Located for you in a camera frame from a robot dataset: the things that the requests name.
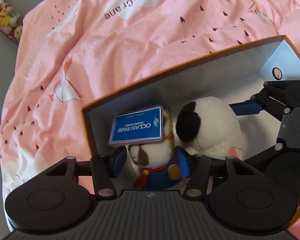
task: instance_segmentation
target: brown ear patch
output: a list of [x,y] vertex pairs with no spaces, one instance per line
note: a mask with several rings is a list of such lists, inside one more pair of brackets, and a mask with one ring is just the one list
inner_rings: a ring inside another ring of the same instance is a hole
[[141,148],[139,148],[138,151],[138,164],[141,166],[147,166],[149,165],[149,158],[147,153]]

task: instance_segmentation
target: pink object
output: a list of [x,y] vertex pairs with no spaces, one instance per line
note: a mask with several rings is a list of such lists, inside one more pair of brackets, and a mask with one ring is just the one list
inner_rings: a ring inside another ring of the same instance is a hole
[[288,34],[300,50],[299,24],[300,0],[43,1],[24,19],[2,110],[3,198],[66,156],[90,159],[84,104],[253,40]]

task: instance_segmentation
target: ocean park tag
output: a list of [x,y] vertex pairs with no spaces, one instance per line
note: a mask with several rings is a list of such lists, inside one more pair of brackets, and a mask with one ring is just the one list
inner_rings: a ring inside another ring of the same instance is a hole
[[116,116],[112,121],[109,145],[141,144],[163,139],[162,106]]

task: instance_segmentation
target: pink bedsheet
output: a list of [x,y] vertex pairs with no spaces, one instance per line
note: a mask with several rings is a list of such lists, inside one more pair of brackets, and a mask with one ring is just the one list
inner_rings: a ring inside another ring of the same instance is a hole
[[[3,198],[66,156],[90,158],[84,104],[187,60],[277,34],[288,34],[300,50],[300,0],[43,1],[24,19],[3,106]],[[89,179],[80,183],[93,191]]]

